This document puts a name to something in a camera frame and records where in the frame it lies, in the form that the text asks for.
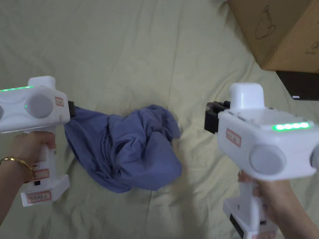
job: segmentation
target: white base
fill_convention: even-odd
[[[273,223],[270,225],[262,225],[258,230],[252,229],[247,223],[245,223],[240,215],[241,213],[238,210],[240,198],[228,198],[224,200],[223,210],[227,217],[230,219],[232,215],[236,220],[240,229],[236,228],[237,232],[242,239],[273,239],[277,234],[278,227]]]
[[[22,192],[22,204],[23,206],[33,206],[56,201],[69,187],[69,176],[66,174],[58,176],[49,185],[39,185]]]

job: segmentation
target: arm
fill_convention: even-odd
[[[16,136],[8,151],[9,157],[24,160],[33,165],[39,156],[41,145],[56,148],[55,136],[49,132],[33,131]],[[0,165],[0,225],[23,183],[32,179],[32,172],[18,161],[3,161]]]
[[[244,172],[238,174],[240,182],[254,181]],[[319,230],[302,208],[289,181],[262,182],[254,189],[255,196],[262,196],[265,213],[278,225],[285,238],[317,239]]]

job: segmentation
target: bed sheet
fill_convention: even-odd
[[[51,75],[77,106],[127,115],[158,104],[181,129],[183,165],[172,184],[115,194],[97,185],[57,129],[57,170],[71,187],[52,204],[23,208],[20,196],[0,228],[11,238],[239,238],[223,213],[238,194],[238,169],[204,131],[209,101],[228,100],[234,82],[257,82],[269,107],[318,122],[317,102],[294,101],[274,72],[256,64],[226,2],[212,0],[2,0],[1,88]],[[14,134],[0,135],[1,155]],[[292,181],[319,225],[318,176]]]

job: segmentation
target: black object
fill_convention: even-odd
[[[69,112],[70,112],[70,117],[75,117],[75,107],[74,107],[74,102],[73,101],[68,101],[69,104]]]
[[[224,111],[225,109],[230,108],[230,101],[224,102],[208,102],[207,108],[205,111],[205,126],[204,129],[211,132],[216,133],[218,132],[218,113]]]
[[[233,224],[233,226],[235,227],[236,231],[238,232],[239,236],[243,239],[244,238],[244,231],[242,230],[242,228],[240,227],[240,225],[238,224],[238,222],[236,221],[236,219],[233,217],[233,215],[230,215],[230,221]]]
[[[294,100],[319,100],[319,73],[276,71]]]

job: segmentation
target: wrist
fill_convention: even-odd
[[[299,218],[305,214],[305,211],[297,197],[290,198],[284,206],[278,208],[276,211],[278,224],[281,222],[286,223],[287,221],[298,221]]]
[[[3,160],[0,165],[0,171],[8,175],[12,180],[21,182],[21,184],[30,181],[33,176],[33,172],[17,160]]]

